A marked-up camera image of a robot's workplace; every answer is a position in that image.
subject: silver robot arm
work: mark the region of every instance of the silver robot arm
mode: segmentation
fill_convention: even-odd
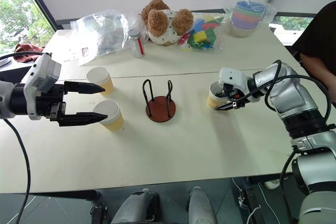
[[[68,92],[94,94],[105,89],[93,83],[56,84],[60,71],[61,65],[51,55],[42,54],[28,71],[25,84],[0,81],[0,119],[28,115],[31,120],[40,120],[44,116],[57,121],[59,126],[86,125],[105,119],[107,115],[93,112],[65,114],[63,97]]]
[[[244,96],[272,81],[277,68],[277,63],[272,64],[265,70],[254,73],[252,78],[241,71],[222,68],[218,84],[223,91],[217,95],[234,103],[233,106],[222,108],[237,109],[246,103],[259,101],[270,85],[245,99]],[[293,74],[297,73],[289,65],[281,64],[278,77]],[[301,154],[292,162],[297,185],[308,195],[301,206],[300,223],[317,223],[317,219],[321,220],[319,223],[324,223],[322,221],[329,217],[334,221],[336,200],[331,200],[336,198],[336,134],[331,130],[334,126],[326,124],[311,95],[300,84],[299,78],[277,81],[269,97],[292,138],[293,150]]]

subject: person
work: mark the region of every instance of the person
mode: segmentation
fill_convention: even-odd
[[[336,1],[317,13],[292,49],[299,53],[304,68],[324,83],[336,103]]]

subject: teddy bear ear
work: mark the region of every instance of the teddy bear ear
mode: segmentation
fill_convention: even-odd
[[[168,28],[168,18],[161,10],[150,10],[147,27],[153,36],[160,37]]]
[[[179,36],[185,34],[193,26],[193,23],[193,14],[188,9],[179,10],[173,18],[173,26]]]
[[[150,10],[169,10],[169,7],[162,0],[152,0],[141,12],[142,20],[148,25],[148,13]]]

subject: teddy bear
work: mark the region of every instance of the teddy bear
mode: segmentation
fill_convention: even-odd
[[[192,26],[193,14],[188,9],[178,12],[170,8],[162,0],[152,0],[141,12],[149,38],[156,44],[168,46],[178,41]]]

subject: yellow paper cup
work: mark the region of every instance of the yellow paper cup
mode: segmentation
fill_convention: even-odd
[[[106,119],[100,121],[99,123],[104,125],[109,130],[117,131],[122,128],[124,119],[122,118],[120,106],[116,101],[102,101],[95,106],[93,112],[108,115]]]
[[[87,72],[86,79],[91,83],[105,88],[105,92],[101,92],[103,95],[108,95],[113,91],[113,83],[109,71],[106,68],[92,68],[89,72]]]
[[[221,92],[221,89],[218,86],[218,81],[216,81],[210,85],[209,95],[207,99],[207,104],[212,109],[222,106],[227,102],[226,98],[216,96],[216,94],[219,92]]]

